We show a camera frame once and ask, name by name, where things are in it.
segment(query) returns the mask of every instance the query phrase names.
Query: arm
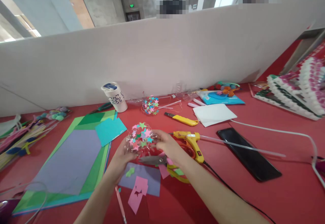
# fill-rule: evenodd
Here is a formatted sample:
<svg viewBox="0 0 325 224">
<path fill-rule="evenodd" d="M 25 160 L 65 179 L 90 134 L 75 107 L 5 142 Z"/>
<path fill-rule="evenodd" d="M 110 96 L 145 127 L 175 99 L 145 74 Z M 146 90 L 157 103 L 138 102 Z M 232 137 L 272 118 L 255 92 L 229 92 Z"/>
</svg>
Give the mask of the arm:
<svg viewBox="0 0 325 224">
<path fill-rule="evenodd" d="M 136 154 L 132 153 L 124 155 L 125 145 L 127 145 L 126 138 L 123 139 L 116 150 L 102 180 L 74 221 L 74 224 L 103 223 L 115 185 L 120 181 L 126 164 L 137 157 Z"/>
<path fill-rule="evenodd" d="M 194 161 L 167 133 L 154 130 L 161 142 L 156 147 L 186 175 L 211 214 L 220 224 L 268 223 L 256 210 L 217 181 Z"/>
</svg>

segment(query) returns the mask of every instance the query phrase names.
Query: black phone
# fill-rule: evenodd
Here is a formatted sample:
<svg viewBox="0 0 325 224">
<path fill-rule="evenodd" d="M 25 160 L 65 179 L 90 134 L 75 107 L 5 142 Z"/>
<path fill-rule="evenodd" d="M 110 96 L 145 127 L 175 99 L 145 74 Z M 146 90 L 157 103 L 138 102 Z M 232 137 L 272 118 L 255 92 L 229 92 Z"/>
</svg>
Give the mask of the black phone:
<svg viewBox="0 0 325 224">
<path fill-rule="evenodd" d="M 254 148 L 235 129 L 227 128 L 219 130 L 218 135 L 227 142 L 236 143 Z M 246 169 L 256 180 L 265 182 L 282 176 L 271 163 L 268 162 L 259 152 L 233 145 L 226 144 L 228 148 L 237 156 Z"/>
</svg>

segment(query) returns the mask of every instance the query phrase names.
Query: blue paper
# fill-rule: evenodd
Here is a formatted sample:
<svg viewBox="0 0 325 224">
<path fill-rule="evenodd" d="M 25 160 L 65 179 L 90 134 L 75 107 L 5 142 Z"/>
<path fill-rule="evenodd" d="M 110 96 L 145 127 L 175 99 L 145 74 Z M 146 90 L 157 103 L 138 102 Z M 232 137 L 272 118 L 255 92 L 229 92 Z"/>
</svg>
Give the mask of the blue paper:
<svg viewBox="0 0 325 224">
<path fill-rule="evenodd" d="M 134 167 L 134 174 L 130 177 L 126 177 L 125 174 L 130 170 L 131 167 Z M 159 169 L 138 165 L 134 163 L 128 163 L 124 170 L 124 174 L 118 183 L 119 186 L 127 187 L 130 189 L 134 188 L 136 177 L 142 177 L 148 179 L 148 191 L 150 195 L 159 197 L 160 194 L 160 171 Z"/>
<path fill-rule="evenodd" d="M 110 143 L 113 139 L 126 131 L 126 127 L 120 118 L 112 120 L 108 118 L 101 124 L 95 127 L 99 140 L 101 141 L 102 147 Z"/>
<path fill-rule="evenodd" d="M 101 149 L 95 130 L 74 130 L 41 168 L 33 182 L 42 182 L 47 191 L 78 195 Z M 44 191 L 41 184 L 26 189 Z"/>
</svg>

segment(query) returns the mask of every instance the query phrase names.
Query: hand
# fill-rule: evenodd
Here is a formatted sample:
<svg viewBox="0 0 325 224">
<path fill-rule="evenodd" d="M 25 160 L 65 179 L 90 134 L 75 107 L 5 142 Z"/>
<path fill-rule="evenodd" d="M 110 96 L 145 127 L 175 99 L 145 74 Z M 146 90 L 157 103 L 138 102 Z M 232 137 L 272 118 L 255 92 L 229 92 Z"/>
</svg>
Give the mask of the hand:
<svg viewBox="0 0 325 224">
<path fill-rule="evenodd" d="M 170 158 L 175 165 L 179 165 L 178 159 L 186 152 L 179 146 L 179 144 L 170 136 L 161 130 L 152 130 L 158 137 L 156 144 L 157 149 L 161 149 Z"/>
<path fill-rule="evenodd" d="M 126 154 L 124 154 L 124 146 L 128 146 L 128 143 L 126 141 L 125 137 L 121 144 L 119 145 L 119 147 L 117 148 L 111 162 L 108 165 L 108 168 L 104 174 L 104 178 L 107 179 L 108 181 L 113 182 L 114 184 L 118 184 L 123 173 L 124 173 L 124 169 L 126 167 L 126 164 L 131 161 L 134 160 L 138 154 L 136 153 L 130 153 L 130 152 L 126 152 Z"/>
</svg>

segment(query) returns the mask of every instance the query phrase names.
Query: white paper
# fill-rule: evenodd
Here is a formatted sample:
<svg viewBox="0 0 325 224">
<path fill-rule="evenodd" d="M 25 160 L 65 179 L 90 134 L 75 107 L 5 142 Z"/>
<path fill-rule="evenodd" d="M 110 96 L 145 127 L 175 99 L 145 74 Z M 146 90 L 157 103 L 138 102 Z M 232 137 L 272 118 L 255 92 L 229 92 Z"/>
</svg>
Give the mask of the white paper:
<svg viewBox="0 0 325 224">
<path fill-rule="evenodd" d="M 237 116 L 229 110 L 225 104 L 200 106 L 193 108 L 193 111 L 198 120 L 205 127 L 237 118 Z"/>
</svg>

